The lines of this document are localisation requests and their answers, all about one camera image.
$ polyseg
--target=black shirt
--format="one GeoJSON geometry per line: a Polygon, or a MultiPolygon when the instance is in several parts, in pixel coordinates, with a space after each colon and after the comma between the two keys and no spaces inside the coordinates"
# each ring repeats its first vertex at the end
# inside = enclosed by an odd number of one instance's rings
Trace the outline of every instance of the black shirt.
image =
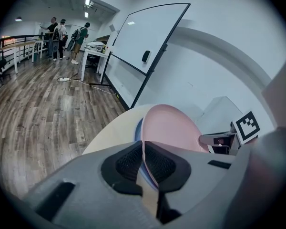
{"type": "Polygon", "coordinates": [[[50,25],[50,26],[48,27],[48,30],[49,30],[50,32],[54,32],[54,29],[55,29],[56,26],[58,26],[58,23],[57,23],[57,22],[55,22],[54,24],[50,25]]]}

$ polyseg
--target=whiteboard eraser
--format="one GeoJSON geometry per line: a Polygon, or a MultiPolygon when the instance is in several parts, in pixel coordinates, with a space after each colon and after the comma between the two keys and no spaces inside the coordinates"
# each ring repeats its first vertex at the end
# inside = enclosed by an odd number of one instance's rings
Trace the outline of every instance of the whiteboard eraser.
{"type": "Polygon", "coordinates": [[[143,54],[143,57],[142,57],[142,61],[144,63],[146,63],[148,61],[150,55],[151,55],[151,51],[145,51],[145,53],[143,54]]]}
{"type": "Polygon", "coordinates": [[[111,24],[111,25],[109,26],[109,28],[110,28],[111,32],[115,31],[115,28],[114,28],[114,25],[113,25],[113,24],[111,24]]]}

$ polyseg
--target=railing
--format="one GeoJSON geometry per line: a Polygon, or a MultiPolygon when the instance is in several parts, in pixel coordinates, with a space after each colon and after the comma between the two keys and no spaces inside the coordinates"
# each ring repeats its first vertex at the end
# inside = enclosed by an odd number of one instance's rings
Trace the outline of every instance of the railing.
{"type": "MultiPolygon", "coordinates": [[[[37,38],[42,39],[44,37],[44,35],[21,35],[21,36],[10,36],[10,37],[5,37],[5,38],[0,38],[0,50],[1,48],[7,46],[7,45],[11,45],[11,44],[15,44],[15,43],[20,43],[20,42],[29,42],[29,41],[35,41],[37,38]]],[[[7,64],[11,64],[10,62],[13,61],[14,59],[14,54],[6,54],[6,52],[13,50],[13,49],[7,49],[4,50],[1,54],[1,59],[6,59],[7,64]]],[[[20,50],[20,53],[17,54],[17,57],[19,57],[21,54],[23,55],[23,58],[25,58],[25,54],[31,54],[32,51],[35,50],[35,48],[32,48],[31,51],[29,52],[28,48],[26,51],[26,47],[23,46],[23,49],[20,50]]]]}

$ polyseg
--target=white shirt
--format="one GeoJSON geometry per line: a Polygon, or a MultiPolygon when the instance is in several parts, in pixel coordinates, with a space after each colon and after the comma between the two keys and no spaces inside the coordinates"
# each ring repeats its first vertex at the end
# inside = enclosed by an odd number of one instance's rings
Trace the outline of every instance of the white shirt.
{"type": "Polygon", "coordinates": [[[64,25],[57,25],[55,28],[54,28],[54,31],[58,29],[58,31],[61,31],[61,33],[59,33],[59,40],[63,40],[63,36],[66,34],[66,27],[64,25]]]}

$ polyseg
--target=person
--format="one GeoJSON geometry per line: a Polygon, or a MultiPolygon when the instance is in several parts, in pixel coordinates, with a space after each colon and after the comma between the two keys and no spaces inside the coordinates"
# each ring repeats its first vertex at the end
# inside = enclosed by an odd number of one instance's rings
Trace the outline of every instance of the person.
{"type": "MultiPolygon", "coordinates": [[[[63,47],[63,37],[65,36],[66,34],[66,27],[64,26],[65,25],[65,22],[66,20],[65,19],[62,19],[61,20],[61,24],[56,26],[54,28],[54,31],[56,29],[58,29],[58,32],[59,32],[59,39],[58,39],[58,42],[59,42],[59,46],[58,46],[58,51],[59,51],[59,56],[60,56],[60,60],[62,60],[63,58],[63,53],[62,53],[62,47],[63,47]]],[[[56,61],[57,59],[57,52],[54,52],[53,53],[53,59],[54,61],[56,61]]]]}
{"type": "Polygon", "coordinates": [[[52,36],[53,36],[53,32],[54,32],[54,28],[58,25],[58,23],[56,22],[56,17],[53,17],[51,19],[51,23],[52,25],[50,25],[49,27],[42,27],[42,29],[44,30],[49,30],[49,43],[48,43],[48,58],[51,58],[52,57],[52,43],[53,43],[53,39],[52,39],[52,36]]]}
{"type": "Polygon", "coordinates": [[[74,49],[73,49],[73,59],[71,60],[71,63],[73,64],[78,64],[78,62],[75,60],[76,59],[76,55],[78,54],[78,52],[80,51],[80,48],[81,48],[81,45],[84,41],[84,38],[87,38],[89,35],[88,35],[88,28],[90,27],[90,23],[87,22],[85,23],[85,26],[84,27],[81,27],[81,32],[80,32],[80,37],[79,39],[77,39],[75,41],[75,46],[74,46],[74,49]]]}

